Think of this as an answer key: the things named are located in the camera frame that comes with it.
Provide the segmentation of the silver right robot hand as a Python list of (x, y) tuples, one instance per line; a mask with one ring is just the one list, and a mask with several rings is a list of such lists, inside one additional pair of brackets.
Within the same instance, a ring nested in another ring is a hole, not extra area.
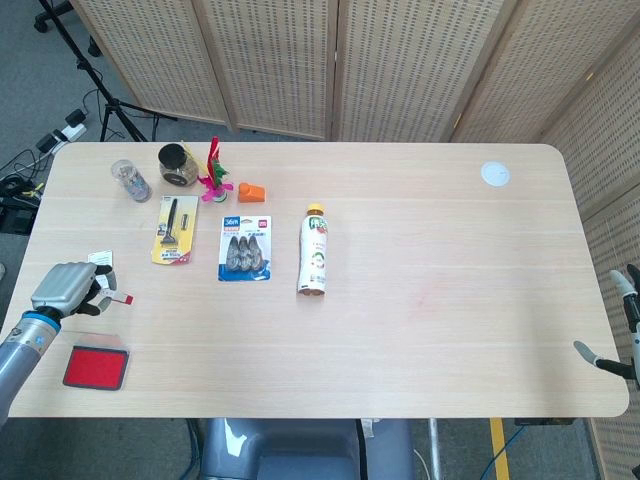
[(623, 303), (631, 339), (631, 363), (625, 364), (602, 358), (596, 355), (586, 344), (578, 340), (573, 342), (573, 346), (578, 354), (590, 365), (625, 380), (633, 381), (636, 387), (639, 387), (639, 268), (629, 263), (626, 266), (626, 270), (631, 281), (618, 270), (610, 270), (609, 274)]

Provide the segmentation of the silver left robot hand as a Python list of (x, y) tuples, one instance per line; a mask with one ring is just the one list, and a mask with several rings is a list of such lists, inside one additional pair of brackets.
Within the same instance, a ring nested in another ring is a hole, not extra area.
[(101, 291), (98, 276), (106, 277), (110, 290), (117, 289), (117, 277), (111, 266), (90, 262), (56, 264), (32, 294), (32, 306), (38, 312), (51, 313), (54, 320), (74, 314), (99, 316), (109, 307), (111, 298), (91, 303)]

